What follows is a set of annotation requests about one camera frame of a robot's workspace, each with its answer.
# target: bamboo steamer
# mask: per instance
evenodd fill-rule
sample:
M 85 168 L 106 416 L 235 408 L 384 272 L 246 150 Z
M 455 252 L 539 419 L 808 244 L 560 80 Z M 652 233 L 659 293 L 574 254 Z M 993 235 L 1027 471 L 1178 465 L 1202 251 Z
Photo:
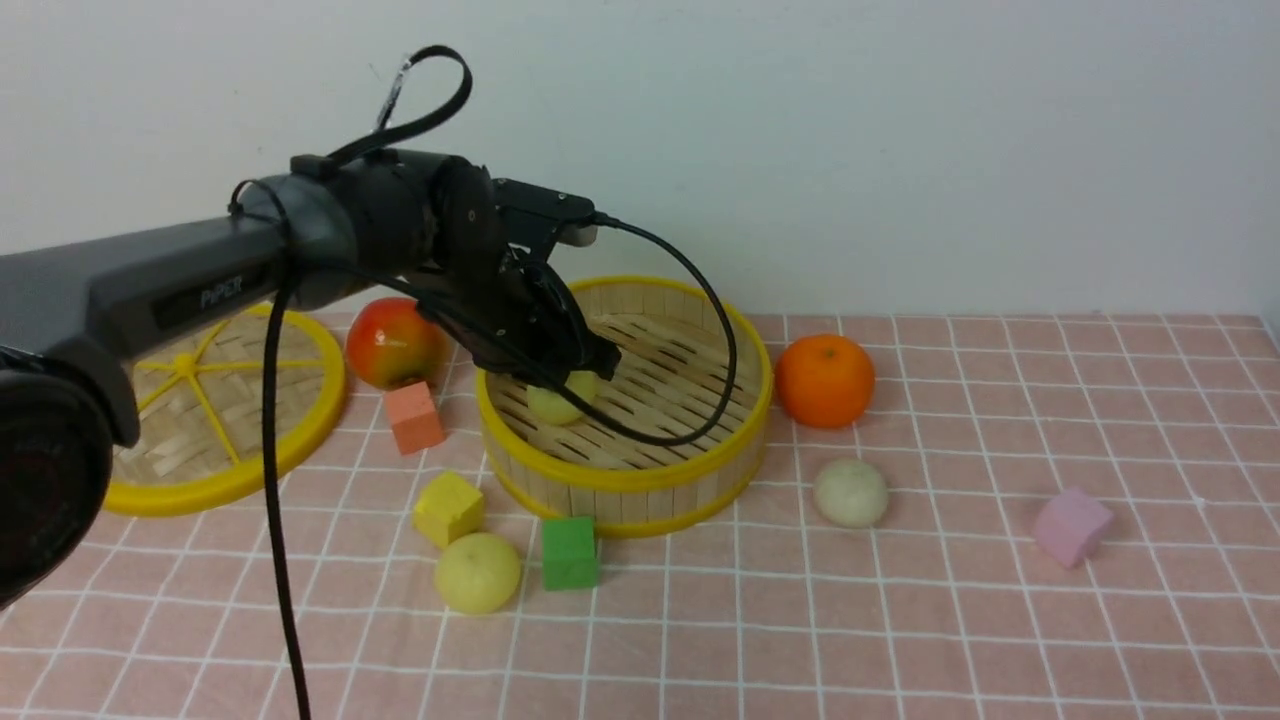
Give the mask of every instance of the bamboo steamer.
M 595 407 L 659 436 L 687 433 L 710 416 L 728 350 L 705 293 L 645 277 L 599 278 L 572 291 L 591 329 L 622 350 Z M 671 533 L 728 506 L 764 455 L 773 370 L 755 328 L 724 309 L 739 351 L 732 401 L 692 445 L 643 445 L 589 419 L 548 425 L 529 411 L 522 383 L 477 372 L 485 448 L 507 492 L 543 518 L 589 515 L 608 537 Z

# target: green cube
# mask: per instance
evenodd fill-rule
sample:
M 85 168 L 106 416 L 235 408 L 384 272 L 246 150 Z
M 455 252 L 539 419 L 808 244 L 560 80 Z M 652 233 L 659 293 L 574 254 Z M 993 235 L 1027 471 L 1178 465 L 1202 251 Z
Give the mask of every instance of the green cube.
M 543 588 L 568 591 L 594 588 L 600 582 L 595 556 L 595 521 L 559 518 L 543 521 Z

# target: white wall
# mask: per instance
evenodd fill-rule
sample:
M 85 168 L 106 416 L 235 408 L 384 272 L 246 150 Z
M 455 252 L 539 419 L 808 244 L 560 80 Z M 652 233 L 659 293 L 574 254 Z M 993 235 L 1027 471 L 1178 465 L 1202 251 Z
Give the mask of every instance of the white wall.
M 0 250 L 219 214 L 431 42 L 477 85 L 415 146 L 589 195 L 748 310 L 1277 299 L 1277 0 L 0 0 Z

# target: red apple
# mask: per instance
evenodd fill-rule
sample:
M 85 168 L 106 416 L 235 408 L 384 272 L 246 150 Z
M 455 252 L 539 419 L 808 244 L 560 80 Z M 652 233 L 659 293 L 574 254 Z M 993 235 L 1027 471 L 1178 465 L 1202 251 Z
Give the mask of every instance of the red apple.
M 347 363 L 356 377 L 381 391 L 444 379 L 452 342 L 439 325 L 417 314 L 408 297 L 384 297 L 365 306 L 347 333 Z

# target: toy fruit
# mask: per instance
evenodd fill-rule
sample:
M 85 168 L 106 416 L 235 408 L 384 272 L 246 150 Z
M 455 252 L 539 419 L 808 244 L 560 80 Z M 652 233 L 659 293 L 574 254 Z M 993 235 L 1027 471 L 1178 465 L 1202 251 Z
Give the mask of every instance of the toy fruit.
M 778 357 L 776 388 L 782 409 L 813 428 L 842 428 L 867 411 L 876 368 L 856 342 L 838 334 L 800 338 Z
M 520 556 L 493 533 L 471 533 L 444 548 L 435 562 L 435 592 L 463 615 L 494 612 L 520 587 Z
M 595 401 L 599 386 L 599 378 L 590 370 L 570 373 L 568 380 L 564 382 L 564 387 L 588 402 Z M 573 407 L 554 389 L 529 386 L 525 391 L 525 401 L 529 404 L 530 413 L 552 425 L 567 425 L 582 416 L 581 410 Z
M 366 383 L 392 391 L 425 382 L 438 387 L 449 361 L 449 336 L 417 314 L 408 297 L 374 300 L 347 333 L 347 364 Z
M 888 487 L 879 470 L 861 460 L 833 460 L 813 483 L 813 503 L 844 528 L 870 528 L 888 510 Z

